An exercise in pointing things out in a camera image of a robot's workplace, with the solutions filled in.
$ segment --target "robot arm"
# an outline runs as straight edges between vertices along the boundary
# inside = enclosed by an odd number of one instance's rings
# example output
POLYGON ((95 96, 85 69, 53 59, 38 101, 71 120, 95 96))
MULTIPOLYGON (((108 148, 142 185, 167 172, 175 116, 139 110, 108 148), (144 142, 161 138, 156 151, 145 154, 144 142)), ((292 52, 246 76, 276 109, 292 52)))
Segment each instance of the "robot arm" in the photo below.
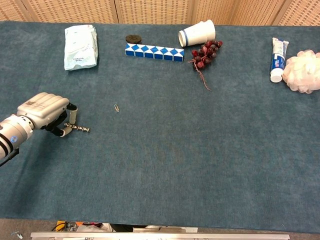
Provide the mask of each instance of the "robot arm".
POLYGON ((17 155, 19 146, 36 129, 45 129, 59 137, 69 134, 72 131, 70 126, 64 129, 57 127, 68 116, 67 110, 70 111, 69 122, 75 124, 78 109, 67 98, 42 92, 21 104, 16 115, 0 122, 0 160, 11 152, 14 152, 12 155, 17 155))

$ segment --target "paper cup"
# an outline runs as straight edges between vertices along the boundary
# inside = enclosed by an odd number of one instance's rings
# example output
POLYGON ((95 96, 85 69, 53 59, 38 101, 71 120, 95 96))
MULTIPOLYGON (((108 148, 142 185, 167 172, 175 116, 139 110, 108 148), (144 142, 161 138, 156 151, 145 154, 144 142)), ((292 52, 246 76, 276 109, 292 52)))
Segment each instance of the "paper cup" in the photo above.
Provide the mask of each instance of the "paper cup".
POLYGON ((215 25, 211 20, 201 21, 178 33, 181 47, 203 44, 216 38, 215 25))

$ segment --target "artificial grape bunch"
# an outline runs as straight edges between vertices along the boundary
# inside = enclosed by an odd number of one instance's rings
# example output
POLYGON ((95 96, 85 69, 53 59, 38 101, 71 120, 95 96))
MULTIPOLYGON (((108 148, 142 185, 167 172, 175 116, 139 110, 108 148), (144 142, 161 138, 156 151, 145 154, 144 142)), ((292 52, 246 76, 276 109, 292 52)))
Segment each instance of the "artificial grape bunch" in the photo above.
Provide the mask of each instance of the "artificial grape bunch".
POLYGON ((206 67, 213 59, 217 57, 217 51, 222 46, 222 41, 207 41, 199 50, 192 50, 193 59, 188 63, 192 63, 193 69, 200 74, 200 78, 206 89, 211 91, 207 86, 204 75, 200 71, 206 67))

